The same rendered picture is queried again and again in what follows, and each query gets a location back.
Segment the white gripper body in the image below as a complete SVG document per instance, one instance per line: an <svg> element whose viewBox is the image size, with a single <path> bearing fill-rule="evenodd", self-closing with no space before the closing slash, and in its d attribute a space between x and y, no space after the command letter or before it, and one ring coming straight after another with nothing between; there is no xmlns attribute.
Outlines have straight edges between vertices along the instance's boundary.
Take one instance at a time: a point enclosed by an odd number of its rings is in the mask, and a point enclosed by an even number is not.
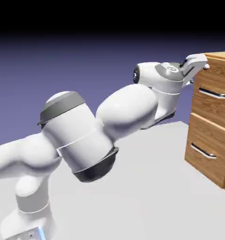
<svg viewBox="0 0 225 240"><path fill-rule="evenodd" d="M191 80L207 64L208 60L204 53L191 54L187 56L182 65L184 80Z"/></svg>

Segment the light wood drawer front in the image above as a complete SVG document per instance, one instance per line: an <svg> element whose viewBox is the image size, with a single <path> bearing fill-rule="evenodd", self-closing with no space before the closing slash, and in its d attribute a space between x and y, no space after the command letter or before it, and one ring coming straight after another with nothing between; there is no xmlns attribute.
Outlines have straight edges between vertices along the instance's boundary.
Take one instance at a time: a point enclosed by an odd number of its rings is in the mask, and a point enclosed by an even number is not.
<svg viewBox="0 0 225 240"><path fill-rule="evenodd" d="M225 94L225 60L208 58L208 64L208 70L203 69L195 76L191 112L225 128L225 99L199 92L202 87Z"/></svg>
<svg viewBox="0 0 225 240"><path fill-rule="evenodd" d="M217 159L208 159L191 147L196 144ZM195 113L190 114L185 160L225 190L225 129Z"/></svg>

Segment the light wood cabinet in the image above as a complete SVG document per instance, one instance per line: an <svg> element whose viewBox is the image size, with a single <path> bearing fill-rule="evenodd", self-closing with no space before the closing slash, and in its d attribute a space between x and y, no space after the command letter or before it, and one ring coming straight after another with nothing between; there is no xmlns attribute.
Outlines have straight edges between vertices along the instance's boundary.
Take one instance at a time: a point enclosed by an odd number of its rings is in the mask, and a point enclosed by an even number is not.
<svg viewBox="0 0 225 240"><path fill-rule="evenodd" d="M225 52L195 76L185 160L225 190Z"/></svg>

